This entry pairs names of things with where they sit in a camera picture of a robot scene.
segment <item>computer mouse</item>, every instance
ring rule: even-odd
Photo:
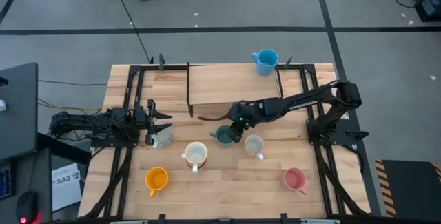
[[[37,210],[37,193],[29,191],[19,197],[15,214],[21,224],[32,223],[37,217]]]

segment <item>blue mug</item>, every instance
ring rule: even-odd
[[[264,49],[259,53],[253,52],[251,58],[257,65],[257,73],[261,76],[269,76],[278,63],[278,55],[271,49]]]

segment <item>paper sign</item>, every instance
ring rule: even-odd
[[[52,171],[52,211],[81,201],[80,179],[76,163]]]

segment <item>dark green mug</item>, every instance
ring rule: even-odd
[[[229,147],[233,145],[233,140],[228,137],[229,132],[229,126],[228,125],[222,125],[217,130],[213,130],[209,133],[210,136],[216,138],[216,140],[219,142],[219,145],[222,145],[223,147]]]

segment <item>keyboard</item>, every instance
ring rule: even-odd
[[[14,184],[10,162],[0,164],[0,200],[14,196]]]

